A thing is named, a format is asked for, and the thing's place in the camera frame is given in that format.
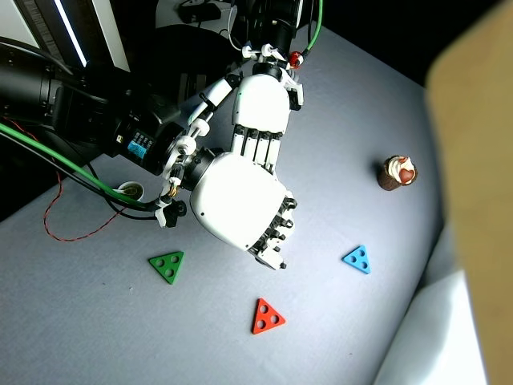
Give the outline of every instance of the white frosting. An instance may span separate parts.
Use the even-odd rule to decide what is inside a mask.
[[[389,162],[388,162],[388,175],[391,175],[394,177],[394,179],[401,183],[401,177],[399,176],[399,173],[401,170],[408,170],[415,172],[414,164],[411,163],[411,159],[408,156],[394,156]],[[410,184],[413,181],[413,178],[406,182],[406,184]]]

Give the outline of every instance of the green triangle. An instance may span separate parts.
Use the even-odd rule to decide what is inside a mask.
[[[168,284],[172,285],[175,281],[176,275],[178,275],[178,270],[180,269],[184,255],[185,253],[183,251],[177,251],[176,253],[164,254],[160,257],[150,258],[148,261],[168,282]]]

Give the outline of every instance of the gray table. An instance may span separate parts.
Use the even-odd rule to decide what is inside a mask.
[[[287,269],[218,241],[192,213],[176,229],[118,218],[85,241],[54,241],[42,227],[53,188],[0,224],[2,385],[372,382],[441,223],[424,90],[326,29],[300,74],[306,103],[277,166],[299,201]],[[230,104],[206,144],[229,148]],[[412,156],[419,178],[385,192],[374,164],[393,154]],[[160,188],[121,157],[94,165],[113,186],[139,180],[148,199]],[[67,181],[50,226],[82,235],[110,215]],[[341,262],[360,244],[370,275]],[[176,250],[186,256],[169,286],[147,260]],[[255,336],[259,297],[287,323]]]

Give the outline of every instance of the cupcake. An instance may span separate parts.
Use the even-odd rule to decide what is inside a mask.
[[[378,175],[381,188],[391,191],[399,186],[408,186],[417,179],[417,168],[408,156],[392,156],[383,164]]]

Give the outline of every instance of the triangle block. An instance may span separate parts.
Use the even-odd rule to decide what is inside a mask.
[[[168,284],[172,285],[175,281],[182,260],[184,259],[184,252],[178,251],[176,253],[164,254],[160,257],[150,258],[148,262],[159,272],[163,279]]]
[[[281,314],[275,311],[263,298],[258,298],[255,322],[253,323],[253,334],[262,333],[284,323],[285,318]]]
[[[342,260],[365,274],[370,273],[369,259],[367,258],[367,250],[364,245],[347,254]]]

